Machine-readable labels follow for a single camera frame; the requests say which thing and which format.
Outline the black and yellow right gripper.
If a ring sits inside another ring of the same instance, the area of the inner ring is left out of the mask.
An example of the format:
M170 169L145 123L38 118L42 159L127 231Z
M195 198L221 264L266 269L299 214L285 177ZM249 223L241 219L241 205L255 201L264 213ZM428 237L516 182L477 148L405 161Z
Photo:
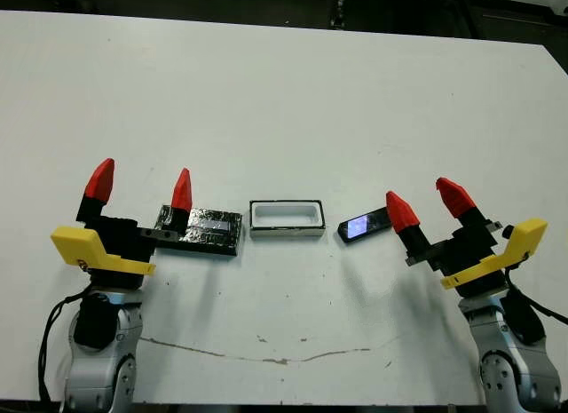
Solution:
M514 226L486 220L468 192L448 178L438 178L436 189L444 205L462 225L446 240L431 243L411 206L395 192L386 193L391 225L406 247L406 263L426 262L443 275L440 283L463 298L472 298L505 286L505 270L531 257L547 230L547 222L530 218Z

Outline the black and yellow left gripper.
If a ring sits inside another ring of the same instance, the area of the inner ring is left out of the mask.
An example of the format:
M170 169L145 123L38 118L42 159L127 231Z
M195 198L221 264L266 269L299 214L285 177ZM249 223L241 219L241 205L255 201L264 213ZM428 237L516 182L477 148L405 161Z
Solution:
M92 286L138 289L154 274L151 257L158 244L178 241L187 228L192 210L190 171L183 168L174 186L170 229L140 227L127 218L94 218L107 205L113 183L114 159L107 158L92 173L76 215L77 221L88 222L83 227L59 226L51 240L66 264L89 274Z

